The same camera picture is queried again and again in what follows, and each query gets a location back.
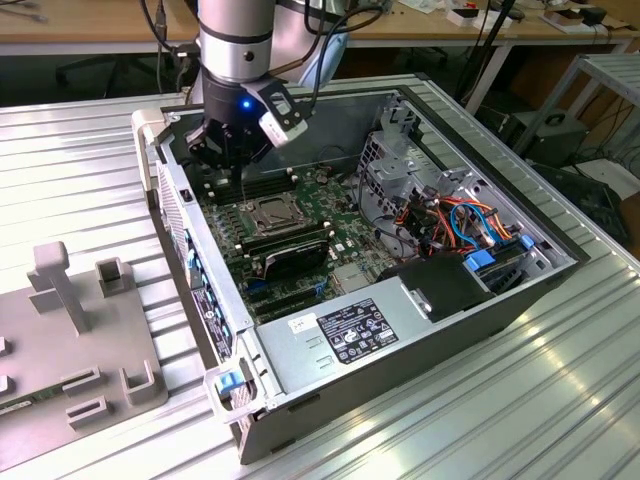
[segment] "blue cable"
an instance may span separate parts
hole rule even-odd
[[[498,235],[498,233],[494,230],[494,228],[489,224],[482,210],[480,210],[475,205],[471,205],[469,203],[459,203],[458,205],[455,205],[451,209],[451,215],[450,215],[451,226],[453,227],[453,231],[458,237],[472,244],[476,250],[479,249],[479,246],[475,240],[473,240],[471,237],[467,237],[458,229],[458,225],[457,225],[458,222],[456,221],[456,209],[458,207],[466,207],[470,209],[472,212],[474,212],[482,221],[482,224],[484,225],[484,228],[487,230],[487,233],[489,234],[491,239],[497,244],[502,243],[502,239],[500,238],[500,235]]]
[[[467,237],[465,234],[463,234],[459,229],[458,229],[458,225],[457,225],[457,219],[456,219],[456,208],[460,207],[462,205],[456,205],[451,209],[451,215],[449,220],[451,221],[451,226],[453,227],[453,231],[456,235],[458,235],[462,240],[465,240],[467,242],[469,242],[471,245],[473,245],[473,247],[478,250],[478,243],[471,237]]]

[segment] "motherboard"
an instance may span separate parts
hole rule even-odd
[[[253,195],[270,187],[278,192]],[[331,167],[230,189],[210,187],[199,203],[258,323],[370,285],[405,254],[399,242],[388,250],[362,218],[353,176]]]

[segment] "chassis vent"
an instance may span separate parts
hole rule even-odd
[[[178,203],[175,189],[167,181],[164,168],[165,166],[161,162],[157,163],[162,218],[165,222],[165,228],[176,246],[180,260],[184,262],[187,258],[187,242],[184,238],[184,224],[180,214],[180,204]]]

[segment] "side panel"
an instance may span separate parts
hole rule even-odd
[[[240,461],[249,464],[284,448],[368,400],[426,372],[453,355],[504,330],[542,296],[569,278],[573,266],[549,283],[469,316],[358,372],[326,385],[298,402],[253,421],[243,438]]]

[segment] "white plastic bracket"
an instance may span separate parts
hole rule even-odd
[[[136,110],[131,116],[131,127],[142,187],[145,192],[150,192],[152,186],[147,145],[155,142],[158,135],[167,127],[167,121],[160,109]]]

